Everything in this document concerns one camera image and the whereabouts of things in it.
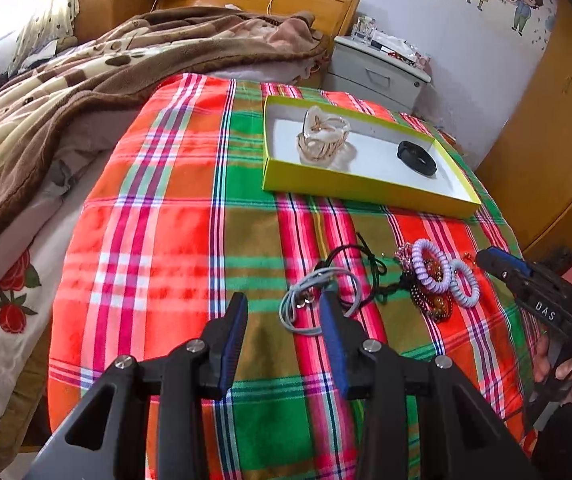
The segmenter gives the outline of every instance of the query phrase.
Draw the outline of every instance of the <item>brown blanket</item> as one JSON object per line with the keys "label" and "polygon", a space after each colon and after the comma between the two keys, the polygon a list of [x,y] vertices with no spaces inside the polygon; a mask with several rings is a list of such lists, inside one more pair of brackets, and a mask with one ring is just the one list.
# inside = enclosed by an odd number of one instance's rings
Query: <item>brown blanket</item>
{"label": "brown blanket", "polygon": [[183,7],[136,16],[0,89],[0,233],[37,192],[79,114],[140,108],[166,77],[321,56],[306,12],[289,18]]}

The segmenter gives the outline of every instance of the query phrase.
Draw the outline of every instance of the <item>cartoon boy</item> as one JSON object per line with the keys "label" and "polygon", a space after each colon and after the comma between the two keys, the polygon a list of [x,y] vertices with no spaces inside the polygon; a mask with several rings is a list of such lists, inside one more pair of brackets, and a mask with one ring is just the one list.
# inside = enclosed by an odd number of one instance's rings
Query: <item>cartoon boy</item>
{"label": "cartoon boy", "polygon": [[515,21],[512,25],[512,30],[519,28],[520,36],[523,36],[524,26],[530,18],[532,11],[530,9],[537,9],[544,4],[544,0],[517,0],[513,5],[517,6],[515,9]]}

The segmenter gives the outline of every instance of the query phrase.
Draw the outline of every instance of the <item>red and green plaid sheet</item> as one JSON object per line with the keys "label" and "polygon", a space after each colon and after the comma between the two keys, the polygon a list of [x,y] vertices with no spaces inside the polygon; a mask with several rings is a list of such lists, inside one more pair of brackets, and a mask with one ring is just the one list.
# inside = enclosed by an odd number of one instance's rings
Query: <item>red and green plaid sheet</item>
{"label": "red and green plaid sheet", "polygon": [[[437,137],[482,199],[466,220],[261,190],[263,102],[279,94],[331,102]],[[53,428],[118,354],[167,354],[221,316],[236,290],[249,320],[235,384],[205,402],[211,478],[338,479],[354,476],[363,404],[335,389],[321,338],[292,335],[277,306],[287,288],[360,232],[389,273],[399,245],[429,238],[451,258],[498,246],[519,254],[497,206],[432,127],[348,94],[183,74],[166,80],[120,140],[86,201],[54,304],[48,401]],[[370,280],[357,253],[337,263]],[[538,329],[508,290],[476,269],[481,300],[439,325],[405,292],[357,315],[370,337],[404,355],[448,354],[499,416],[522,405]],[[349,284],[340,282],[349,296]],[[302,326],[319,323],[316,309]],[[418,474],[416,409],[409,408],[410,466]],[[158,405],[151,407],[147,475],[155,478]],[[521,417],[507,422],[522,438]]]}

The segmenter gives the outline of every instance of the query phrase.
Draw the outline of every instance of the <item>curtain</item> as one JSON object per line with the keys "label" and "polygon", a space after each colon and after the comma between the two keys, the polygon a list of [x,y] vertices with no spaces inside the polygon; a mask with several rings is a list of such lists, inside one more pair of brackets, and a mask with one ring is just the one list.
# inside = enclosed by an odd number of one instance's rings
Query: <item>curtain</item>
{"label": "curtain", "polygon": [[8,68],[14,75],[23,61],[50,41],[72,36],[72,21],[79,13],[79,0],[34,0],[34,12],[23,27]]}

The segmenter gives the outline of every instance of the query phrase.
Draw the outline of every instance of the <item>white spiral hair tie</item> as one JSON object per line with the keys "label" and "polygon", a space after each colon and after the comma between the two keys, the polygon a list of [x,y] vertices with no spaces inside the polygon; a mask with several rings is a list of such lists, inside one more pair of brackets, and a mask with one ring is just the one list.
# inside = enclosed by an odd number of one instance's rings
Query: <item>white spiral hair tie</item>
{"label": "white spiral hair tie", "polygon": [[[450,267],[452,268],[452,278],[450,280],[450,291],[455,301],[463,308],[473,308],[479,303],[479,283],[473,275],[473,271],[462,260],[451,260]],[[472,289],[472,294],[467,296],[461,290],[460,284],[457,282],[457,272],[459,271],[462,279],[465,279]]]}
{"label": "white spiral hair tie", "polygon": [[[431,253],[440,263],[443,276],[440,282],[435,281],[432,276],[429,276],[428,271],[426,270],[426,266],[423,263],[424,251]],[[450,281],[453,274],[446,254],[444,254],[444,252],[430,240],[427,240],[426,238],[420,238],[413,244],[411,259],[413,261],[413,269],[415,269],[417,279],[423,286],[425,286],[426,290],[432,294],[445,294],[448,290],[448,287],[450,286]]]}

